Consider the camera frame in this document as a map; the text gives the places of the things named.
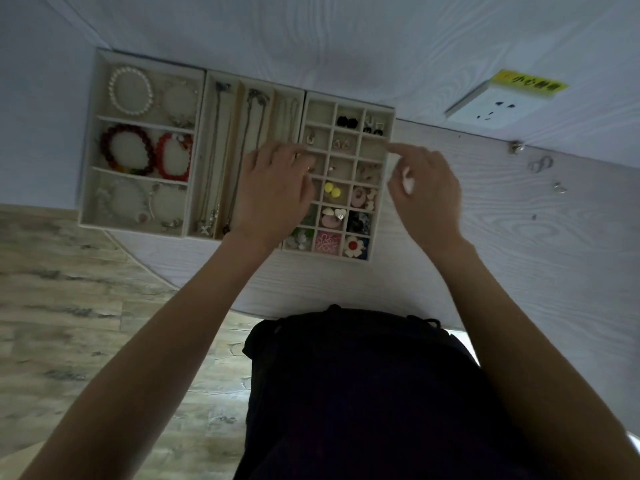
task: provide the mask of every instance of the yellow warning label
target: yellow warning label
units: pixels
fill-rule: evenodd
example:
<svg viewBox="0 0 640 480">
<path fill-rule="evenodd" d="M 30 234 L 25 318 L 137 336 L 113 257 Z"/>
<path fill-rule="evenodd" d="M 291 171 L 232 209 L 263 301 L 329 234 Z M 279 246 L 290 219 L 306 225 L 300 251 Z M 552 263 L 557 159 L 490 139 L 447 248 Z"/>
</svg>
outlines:
<svg viewBox="0 0 640 480">
<path fill-rule="evenodd" d="M 537 93 L 555 94 L 569 87 L 559 80 L 546 79 L 538 75 L 524 74 L 514 70 L 502 69 L 491 78 L 492 81 L 508 86 L 535 91 Z"/>
</svg>

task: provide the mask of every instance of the earring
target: earring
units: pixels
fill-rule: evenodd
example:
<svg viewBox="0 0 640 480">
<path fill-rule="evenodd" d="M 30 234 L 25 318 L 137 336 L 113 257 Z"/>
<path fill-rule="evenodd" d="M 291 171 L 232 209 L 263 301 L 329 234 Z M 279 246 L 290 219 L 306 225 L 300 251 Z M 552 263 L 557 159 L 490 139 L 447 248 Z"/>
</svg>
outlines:
<svg viewBox="0 0 640 480">
<path fill-rule="evenodd" d="M 371 133 L 372 126 L 373 126 L 373 116 L 369 115 L 366 118 L 364 118 L 364 129 L 362 131 L 364 131 L 364 133 Z"/>
<path fill-rule="evenodd" d="M 379 136 L 383 135 L 383 129 L 385 129 L 384 123 L 376 123 L 376 129 L 373 131 L 373 134 L 377 134 Z"/>
</svg>

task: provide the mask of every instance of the hand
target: hand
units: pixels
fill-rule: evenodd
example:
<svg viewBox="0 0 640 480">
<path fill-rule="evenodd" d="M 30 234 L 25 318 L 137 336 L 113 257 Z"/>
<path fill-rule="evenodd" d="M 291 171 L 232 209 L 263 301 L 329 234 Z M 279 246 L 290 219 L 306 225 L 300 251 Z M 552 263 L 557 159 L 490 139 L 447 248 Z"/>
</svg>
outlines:
<svg viewBox="0 0 640 480">
<path fill-rule="evenodd" d="M 388 183 L 396 210 L 412 239 L 435 261 L 456 247 L 460 234 L 460 183 L 439 152 L 393 143 L 388 150 L 401 156 Z M 404 177 L 414 180 L 409 194 Z"/>
<path fill-rule="evenodd" d="M 299 144 L 270 141 L 243 157 L 230 234 L 244 234 L 273 250 L 300 224 L 314 197 L 306 175 L 314 164 Z"/>
</svg>

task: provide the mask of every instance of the white wood grain table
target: white wood grain table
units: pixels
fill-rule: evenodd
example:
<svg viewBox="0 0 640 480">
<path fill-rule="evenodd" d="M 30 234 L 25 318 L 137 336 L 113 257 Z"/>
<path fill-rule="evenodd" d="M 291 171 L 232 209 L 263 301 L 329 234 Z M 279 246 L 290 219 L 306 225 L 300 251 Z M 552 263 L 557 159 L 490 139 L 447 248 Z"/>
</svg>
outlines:
<svg viewBox="0 0 640 480">
<path fill-rule="evenodd" d="M 465 236 L 626 427 L 640 433 L 640 170 L 537 148 L 512 156 L 503 141 L 407 121 L 397 121 L 394 133 L 396 141 L 443 152 L 463 188 Z M 553 167 L 533 173 L 528 164 L 545 155 Z M 557 193 L 555 182 L 568 191 Z M 217 248 L 196 239 L 113 235 L 178 286 Z M 274 318 L 332 303 L 462 327 L 386 190 L 371 263 L 276 251 L 233 309 Z"/>
</svg>

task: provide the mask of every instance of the forearm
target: forearm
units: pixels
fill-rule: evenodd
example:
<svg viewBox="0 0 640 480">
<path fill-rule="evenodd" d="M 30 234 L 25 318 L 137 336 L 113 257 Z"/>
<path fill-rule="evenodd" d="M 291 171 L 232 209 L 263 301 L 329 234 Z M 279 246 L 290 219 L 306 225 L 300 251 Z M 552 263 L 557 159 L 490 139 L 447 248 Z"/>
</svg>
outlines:
<svg viewBox="0 0 640 480">
<path fill-rule="evenodd" d="M 526 439 L 567 477 L 640 477 L 640 457 L 619 421 L 475 249 L 464 242 L 433 261 L 484 372 Z"/>
<path fill-rule="evenodd" d="M 171 419 L 235 298 L 270 253 L 228 234 L 92 380 L 22 476 L 132 476 Z"/>
</svg>

